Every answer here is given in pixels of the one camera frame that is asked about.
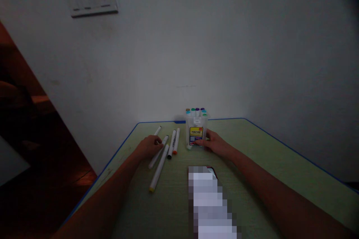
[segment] light switch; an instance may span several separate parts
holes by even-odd
[[[71,17],[118,13],[116,0],[66,0]]]

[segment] yellow label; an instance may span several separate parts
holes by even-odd
[[[194,142],[202,139],[203,127],[190,127],[190,146],[197,146]]]
[[[202,137],[203,127],[190,127],[190,136]]]

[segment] finger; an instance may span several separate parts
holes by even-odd
[[[208,148],[211,147],[211,142],[209,140],[200,139],[200,140],[196,140],[194,143],[199,146],[205,146]]]
[[[156,141],[160,144],[162,143],[162,139],[159,136],[156,136]]]
[[[207,133],[206,133],[206,137],[207,138],[211,138],[211,136],[213,136],[213,134],[214,134],[214,131],[211,131],[210,129],[207,129]]]
[[[157,151],[160,151],[160,150],[163,148],[163,144],[155,145],[154,148],[155,148]]]
[[[154,144],[156,143],[156,141],[159,144],[162,143],[162,139],[159,136],[150,135],[149,137],[151,138],[151,141],[153,141]]]

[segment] wooden floor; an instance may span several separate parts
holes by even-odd
[[[39,165],[0,187],[0,238],[50,238],[96,179],[58,114],[35,130]]]

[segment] blue table edge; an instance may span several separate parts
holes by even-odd
[[[352,187],[348,186],[347,184],[345,184],[343,181],[341,181],[339,178],[335,177],[334,175],[332,175],[331,173],[329,173],[328,171],[324,170],[322,167],[320,167],[319,165],[317,165],[316,163],[312,162],[310,159],[308,159],[307,157],[303,156],[302,154],[300,154],[299,152],[297,152],[296,150],[292,149],[290,146],[286,145],[285,143],[283,143],[282,141],[280,141],[279,139],[277,139],[276,137],[274,137],[273,135],[271,135],[270,133],[268,133],[267,131],[265,131],[264,129],[262,129],[261,127],[259,127],[258,125],[254,124],[253,122],[251,122],[250,120],[246,119],[246,118],[222,118],[223,120],[246,120],[249,123],[253,124],[255,127],[261,129],[262,131],[264,131],[266,134],[270,135],[271,137],[273,137],[274,139],[276,139],[277,141],[279,141],[280,143],[282,143],[283,145],[285,145],[286,147],[290,148],[292,151],[294,151],[295,153],[297,153],[299,156],[303,157],[304,159],[306,159],[307,161],[309,161],[311,164],[315,165],[316,167],[318,167],[320,170],[324,171],[325,173],[327,173],[328,175],[330,175],[331,177],[333,177],[334,179],[338,180],[341,184],[345,185],[346,187],[350,188],[352,191],[354,191],[355,193],[359,194],[359,191],[356,189],[353,189]],[[70,215],[65,219],[64,223],[61,225],[63,226],[69,219],[70,217],[75,213],[76,209],[79,207],[79,205],[81,204],[81,202],[83,201],[83,199],[86,197],[86,195],[90,192],[90,190],[92,189],[92,187],[96,184],[97,180],[99,179],[99,177],[102,175],[102,173],[106,170],[107,166],[110,164],[110,162],[112,161],[112,159],[116,156],[116,154],[119,152],[120,148],[123,146],[123,144],[126,142],[127,138],[130,137],[130,135],[132,134],[132,132],[135,130],[135,128],[137,127],[138,124],[140,123],[160,123],[160,122],[174,122],[175,124],[185,124],[186,121],[147,121],[147,122],[139,122],[136,124],[136,126],[132,129],[132,131],[130,132],[130,134],[126,137],[126,139],[122,142],[121,146],[119,147],[118,150],[116,150],[115,154],[112,156],[112,158],[110,159],[110,161],[106,164],[105,168],[102,170],[102,172],[98,175],[98,177],[96,178],[96,180],[93,182],[93,184],[91,185],[91,187],[88,188],[88,190],[86,191],[86,193],[82,196],[82,198],[80,199],[80,201],[77,203],[77,205],[75,206],[75,208],[71,211]]]

